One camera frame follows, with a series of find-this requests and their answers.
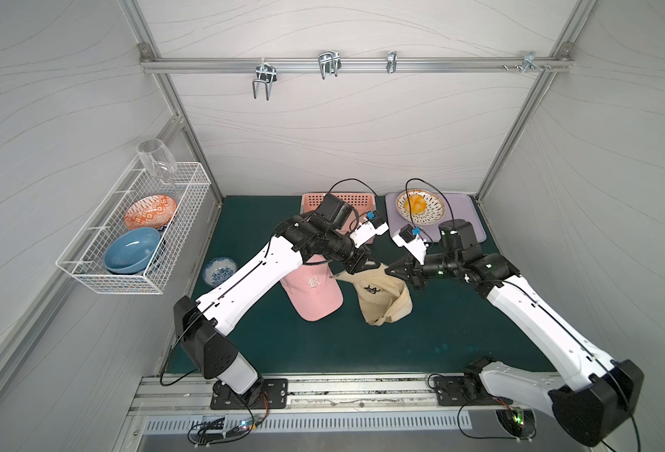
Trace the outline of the beige baseball cap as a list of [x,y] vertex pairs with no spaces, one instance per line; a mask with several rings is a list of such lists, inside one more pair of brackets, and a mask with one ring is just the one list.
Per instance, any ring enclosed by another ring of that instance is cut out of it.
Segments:
[[338,282],[352,284],[355,289],[361,313],[371,326],[395,323],[409,316],[413,311],[410,290],[405,282],[388,275],[387,265],[354,274],[347,271],[334,276]]

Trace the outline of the pink baseball cap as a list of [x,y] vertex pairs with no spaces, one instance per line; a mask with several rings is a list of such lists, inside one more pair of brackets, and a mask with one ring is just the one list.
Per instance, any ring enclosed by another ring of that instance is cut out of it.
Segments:
[[309,322],[326,318],[344,301],[329,261],[319,254],[288,273],[280,283],[297,313]]

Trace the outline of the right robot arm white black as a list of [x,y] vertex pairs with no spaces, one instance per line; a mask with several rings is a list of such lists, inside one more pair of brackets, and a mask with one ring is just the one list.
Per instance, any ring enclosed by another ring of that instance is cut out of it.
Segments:
[[504,397],[543,412],[579,444],[599,446],[635,419],[644,373],[632,361],[614,359],[560,316],[507,258],[483,252],[472,224],[439,225],[441,252],[430,254],[421,233],[406,225],[392,239],[408,256],[386,273],[417,288],[433,277],[449,277],[473,288],[506,315],[554,365],[532,372],[482,358],[472,379],[492,397]]

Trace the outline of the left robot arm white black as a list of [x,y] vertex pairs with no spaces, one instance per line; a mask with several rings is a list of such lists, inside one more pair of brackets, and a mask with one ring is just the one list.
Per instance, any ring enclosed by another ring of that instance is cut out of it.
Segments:
[[366,243],[388,231],[384,216],[373,210],[360,217],[355,209],[327,193],[311,212],[283,220],[267,244],[218,287],[194,301],[174,305],[176,346],[207,379],[223,382],[239,397],[262,384],[262,377],[227,338],[243,316],[278,282],[316,255],[319,263],[339,262],[356,273],[379,267]]

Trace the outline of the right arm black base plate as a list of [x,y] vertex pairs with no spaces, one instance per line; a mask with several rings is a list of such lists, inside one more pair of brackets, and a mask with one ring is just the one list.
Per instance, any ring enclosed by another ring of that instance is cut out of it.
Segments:
[[450,407],[474,404],[477,406],[501,405],[507,407],[512,404],[511,399],[502,399],[489,394],[476,376],[445,376],[433,373],[428,375],[426,384],[436,395],[439,406]]

